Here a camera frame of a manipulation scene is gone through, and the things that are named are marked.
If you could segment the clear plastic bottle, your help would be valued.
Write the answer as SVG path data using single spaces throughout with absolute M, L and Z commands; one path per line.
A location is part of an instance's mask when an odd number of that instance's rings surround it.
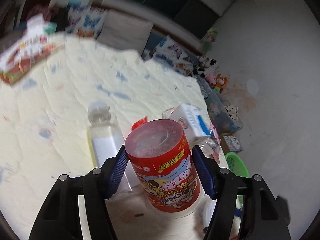
M 124 144 L 123 134 L 116 115 L 103 101 L 93 102 L 88 107 L 88 120 L 89 145 L 97 166 L 102 167 L 107 159 L 117 155 Z

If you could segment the blue white milk carton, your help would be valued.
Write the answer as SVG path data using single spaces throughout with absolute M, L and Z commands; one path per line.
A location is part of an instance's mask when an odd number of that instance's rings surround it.
M 174 120 L 182 126 L 190 146 L 197 145 L 211 136 L 201 112 L 194 105 L 184 103 L 178 107 L 169 109 L 165 113 L 164 118 Z

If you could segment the red snack canister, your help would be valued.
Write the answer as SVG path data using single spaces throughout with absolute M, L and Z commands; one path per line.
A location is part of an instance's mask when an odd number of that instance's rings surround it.
M 196 203 L 200 181 L 178 122 L 169 119 L 147 122 L 127 136 L 124 146 L 152 207 L 177 213 Z

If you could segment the pink wet wipes pack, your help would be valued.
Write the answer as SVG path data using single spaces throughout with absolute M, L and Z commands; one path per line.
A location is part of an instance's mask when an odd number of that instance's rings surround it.
M 209 125 L 210 138 L 213 141 L 211 148 L 213 149 L 213 159 L 220 164 L 220 137 L 217 133 L 217 130 L 213 124 Z

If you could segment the white quilted table cover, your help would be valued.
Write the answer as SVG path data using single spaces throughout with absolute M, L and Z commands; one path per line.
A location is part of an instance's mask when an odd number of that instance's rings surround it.
M 197 80 L 178 74 L 135 50 L 116 50 L 96 40 L 55 34 L 62 46 L 14 85 L 1 84 L 1 212 L 27 239 L 58 176 L 93 169 L 88 108 L 105 102 L 123 136 L 146 117 L 195 105 L 206 125 L 207 106 Z

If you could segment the green plastic mesh basket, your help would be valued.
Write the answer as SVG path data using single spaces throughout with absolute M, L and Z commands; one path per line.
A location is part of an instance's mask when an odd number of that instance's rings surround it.
M 225 155 L 225 158 L 230 171 L 232 171 L 236 176 L 249 178 L 249 172 L 246 165 L 236 153 L 229 152 Z M 243 195 L 237 196 L 236 210 L 235 210 L 235 213 L 237 216 L 240 216 L 240 212 L 242 211 L 243 200 L 244 200 Z

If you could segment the cardboard box with books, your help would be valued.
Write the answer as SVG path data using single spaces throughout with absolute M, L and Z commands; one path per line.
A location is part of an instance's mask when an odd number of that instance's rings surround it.
M 232 134 L 222 134 L 221 137 L 221 148 L 224 154 L 229 152 L 238 153 L 243 151 L 242 145 L 239 139 Z

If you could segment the round clear plastic lid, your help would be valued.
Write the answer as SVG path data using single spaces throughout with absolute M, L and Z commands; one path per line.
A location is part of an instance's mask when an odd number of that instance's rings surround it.
M 203 210 L 202 210 L 202 225 L 203 230 L 206 231 L 208 226 L 210 225 L 211 218 L 213 216 L 217 200 L 207 199 L 204 202 Z

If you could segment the clear plastic storage bin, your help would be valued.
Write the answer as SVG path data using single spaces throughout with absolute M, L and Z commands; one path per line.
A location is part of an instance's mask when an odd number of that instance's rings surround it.
M 219 134 L 234 133 L 243 128 L 238 107 L 231 104 L 225 96 L 212 91 L 205 102 L 210 120 Z

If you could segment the small red candy wrapper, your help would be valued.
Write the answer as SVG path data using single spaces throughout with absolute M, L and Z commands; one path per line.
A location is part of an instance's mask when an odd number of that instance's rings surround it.
M 131 127 L 131 131 L 134 131 L 136 128 L 138 128 L 139 126 L 142 126 L 144 124 L 146 124 L 148 122 L 148 117 L 145 116 L 144 118 L 141 118 L 140 120 L 138 120 L 137 122 L 135 122 L 132 127 Z

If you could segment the pink plush toy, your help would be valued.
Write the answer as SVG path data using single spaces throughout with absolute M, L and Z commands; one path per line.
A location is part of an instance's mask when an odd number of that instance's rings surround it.
M 214 87 L 214 85 L 216 84 L 215 75 L 208 74 L 206 75 L 205 80 L 208 82 L 208 85 L 210 85 L 210 87 Z

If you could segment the orange fox plush toy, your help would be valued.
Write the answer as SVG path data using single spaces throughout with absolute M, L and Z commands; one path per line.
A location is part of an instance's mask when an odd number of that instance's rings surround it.
M 216 92 L 222 93 L 224 86 L 228 82 L 228 77 L 222 76 L 221 74 L 218 74 L 215 79 L 215 83 L 213 85 L 213 88 Z

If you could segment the cow plush toy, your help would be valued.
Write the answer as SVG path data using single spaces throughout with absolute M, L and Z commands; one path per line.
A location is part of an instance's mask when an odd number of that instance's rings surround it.
M 192 71 L 192 77 L 201 77 L 205 79 L 206 75 L 208 74 L 215 75 L 215 70 L 217 68 L 216 59 L 202 55 L 199 56 L 197 60 L 199 64 Z

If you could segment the beige cushion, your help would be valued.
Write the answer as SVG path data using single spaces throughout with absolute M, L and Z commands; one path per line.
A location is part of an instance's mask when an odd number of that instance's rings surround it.
M 118 50 L 136 50 L 142 54 L 153 23 L 122 12 L 109 10 L 97 41 Z

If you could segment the cartoon picture book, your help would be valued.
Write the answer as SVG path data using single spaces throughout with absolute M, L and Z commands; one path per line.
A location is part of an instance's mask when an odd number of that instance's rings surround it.
M 23 36 L 1 54 L 1 80 L 9 85 L 23 78 L 40 61 L 61 50 L 64 45 L 46 34 Z

